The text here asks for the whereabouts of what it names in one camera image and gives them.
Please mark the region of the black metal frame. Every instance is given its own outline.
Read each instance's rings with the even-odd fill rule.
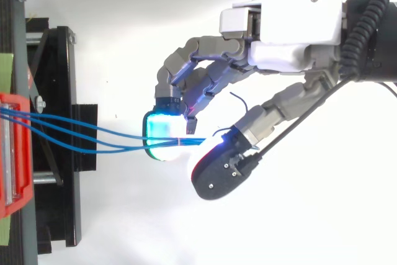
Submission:
[[[43,19],[27,20],[27,32],[43,33],[38,45],[29,45],[28,62],[36,89],[30,89],[32,108],[35,99],[42,96],[47,107],[44,113],[97,124],[97,105],[77,105],[74,45],[68,27],[48,28]],[[65,122],[54,122],[60,127],[96,138],[96,131]],[[43,129],[46,134],[64,143],[96,149],[96,144]],[[76,246],[81,240],[79,172],[96,169],[96,155],[76,153],[54,144],[48,144],[33,135],[34,171],[59,173],[61,184],[35,185],[38,253],[51,253],[51,241],[65,240],[66,246]]]
[[[12,92],[29,97],[24,3],[0,0],[0,52],[13,53]],[[37,265],[35,201],[11,215],[9,246],[0,247],[0,264]]]
[[[49,29],[48,19],[25,20],[24,3],[19,0],[0,0],[0,20],[0,53],[14,54],[12,92],[30,97],[32,110],[41,95],[47,103],[44,112],[96,125],[97,105],[76,103],[72,31]],[[38,45],[27,47],[27,31],[43,32]],[[30,86],[29,69],[34,77]],[[93,130],[56,124],[96,137]],[[70,145],[96,149],[95,143],[36,127]],[[0,246],[1,265],[37,265],[38,253],[51,253],[52,240],[65,240],[66,246],[76,246],[81,240],[79,172],[95,170],[96,155],[78,154],[36,135],[32,135],[32,148],[33,170],[50,170],[56,184],[35,185],[35,198],[11,215],[9,246]]]

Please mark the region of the green tape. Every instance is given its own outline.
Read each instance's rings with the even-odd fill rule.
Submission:
[[[11,92],[12,61],[14,54],[0,53],[0,92]],[[0,219],[0,246],[7,246],[10,240],[11,217]]]
[[[14,54],[0,53],[0,92],[10,93],[11,91],[13,59]]]
[[[10,240],[11,217],[0,219],[0,246],[7,246]]]

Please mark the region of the metal rod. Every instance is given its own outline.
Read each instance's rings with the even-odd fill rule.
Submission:
[[[28,46],[38,46],[40,44],[42,36],[42,32],[28,32],[26,34],[26,44]]]
[[[52,172],[34,172],[33,182],[34,184],[55,184],[56,179]]]

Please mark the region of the red clamp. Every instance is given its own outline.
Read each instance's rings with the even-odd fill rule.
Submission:
[[[0,106],[30,112],[29,99],[1,94]],[[30,125],[30,121],[13,117]],[[18,211],[33,197],[32,139],[28,128],[0,119],[0,218]]]

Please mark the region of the black wire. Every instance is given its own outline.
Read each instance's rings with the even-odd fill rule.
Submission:
[[[230,94],[231,94],[232,96],[237,97],[239,100],[241,100],[241,101],[243,102],[244,106],[246,107],[246,112],[248,112],[248,106],[247,106],[246,101],[245,101],[242,97],[239,97],[237,94],[235,94],[235,93],[233,93],[233,92],[230,92]],[[229,130],[229,129],[230,129],[230,127],[221,128],[221,129],[217,130],[215,133],[213,133],[212,136],[215,136],[217,133],[222,132],[222,131],[224,131],[224,130]]]
[[[386,88],[387,90],[389,90],[391,93],[393,93],[393,95],[395,97],[397,97],[397,92],[395,92],[393,90],[393,88],[391,88],[389,85],[387,85],[386,83],[378,83],[379,85],[382,85],[384,88]]]
[[[240,99],[240,100],[243,102],[244,106],[246,107],[246,112],[248,112],[248,106],[247,106],[246,101],[245,101],[243,98],[239,97],[237,94],[233,93],[233,92],[230,92],[230,94],[231,94],[232,96],[235,96],[235,97],[237,97],[238,99]]]
[[[230,129],[230,127],[221,128],[221,129],[217,130],[215,133],[213,133],[212,136],[215,136],[217,133],[222,132],[224,130],[229,130],[229,129]]]
[[[264,156],[269,150],[271,150],[279,141],[283,140],[294,128],[300,125],[306,118],[310,116],[319,106],[324,104],[324,102],[331,97],[336,91],[340,90],[347,83],[353,81],[355,79],[355,75],[348,76],[343,79],[340,83],[335,85],[332,89],[330,89],[325,95],[321,97],[314,105],[312,105],[305,113],[302,114],[293,124],[291,124],[287,129],[285,129],[280,135],[278,135],[273,141],[271,141],[264,149],[260,152],[256,153],[258,158]]]

